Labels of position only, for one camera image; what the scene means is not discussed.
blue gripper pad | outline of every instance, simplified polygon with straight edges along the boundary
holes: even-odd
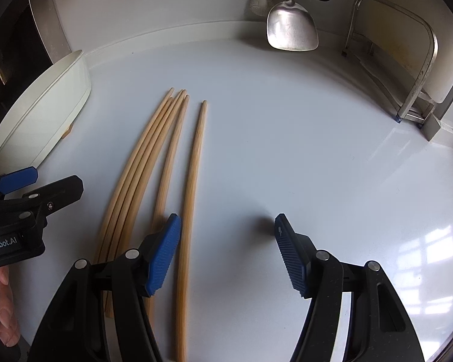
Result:
[[[25,186],[35,184],[38,177],[39,173],[33,166],[5,174],[0,177],[0,193],[8,194]]]
[[[163,229],[158,233],[153,249],[146,257],[149,263],[148,280],[144,285],[149,296],[153,296],[156,290],[163,286],[169,265],[174,252],[180,241],[181,218],[171,214]]]
[[[279,245],[293,288],[298,290],[302,297],[308,298],[306,275],[307,266],[310,264],[309,256],[298,240],[297,234],[293,231],[285,214],[280,214],[275,218],[275,239]]]

human hand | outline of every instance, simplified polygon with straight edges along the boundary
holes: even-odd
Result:
[[[13,311],[13,295],[8,283],[8,266],[0,267],[0,340],[7,347],[15,346],[20,328]]]

metal screw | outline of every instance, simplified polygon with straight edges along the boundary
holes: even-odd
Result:
[[[74,267],[76,267],[77,269],[82,269],[82,268],[85,268],[86,265],[87,265],[87,261],[84,259],[80,259],[75,262]]]
[[[317,257],[319,260],[326,261],[329,260],[330,254],[325,250],[318,250],[315,254],[315,257]]]
[[[25,219],[25,218],[28,218],[30,215],[32,215],[32,213],[30,211],[25,211],[25,212],[22,212],[18,217],[20,219]]]
[[[126,252],[126,258],[129,260],[135,259],[139,256],[139,250],[137,249],[130,249]]]
[[[381,266],[376,261],[370,261],[368,263],[368,268],[374,272],[377,272],[381,269]]]

white table surface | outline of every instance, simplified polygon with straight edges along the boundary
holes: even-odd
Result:
[[[289,360],[307,313],[273,237],[294,230],[340,261],[377,260],[412,318],[426,358],[453,330],[453,149],[426,142],[373,100],[380,94],[338,52],[273,51],[216,40],[134,53],[94,67],[71,134],[39,168],[39,184],[76,174],[82,199],[51,215],[45,253],[12,266],[24,337],[77,258],[92,259],[111,193],[150,115],[170,88],[191,95],[169,190],[182,192],[203,99],[209,101],[190,263],[188,360]],[[135,225],[148,230],[162,159]],[[157,292],[155,334],[172,358],[174,266]],[[343,304],[342,358],[349,301]]]

bundle of chopsticks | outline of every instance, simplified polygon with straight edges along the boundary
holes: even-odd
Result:
[[[95,255],[96,263],[112,261],[129,248],[129,241],[144,192],[166,136],[176,118],[176,124],[169,143],[159,184],[150,232],[155,232],[163,226],[169,182],[189,101],[189,95],[187,95],[186,90],[179,91],[174,98],[172,97],[173,92],[174,88],[171,88],[163,98],[129,156],[129,160],[127,161],[126,167],[124,168],[112,195],[109,207],[104,215],[104,220],[99,232],[98,248]],[[190,167],[186,181],[184,208],[182,212],[182,233],[178,253],[176,312],[176,344],[179,362],[184,361],[186,358],[185,327],[186,295],[188,286],[187,274],[189,267],[191,230],[193,225],[194,196],[196,192],[206,109],[207,103],[204,101],[198,118],[197,130],[191,152]],[[152,298],[145,300],[145,307],[151,322],[153,319]],[[112,297],[109,292],[105,299],[105,313],[108,317],[112,317]]]

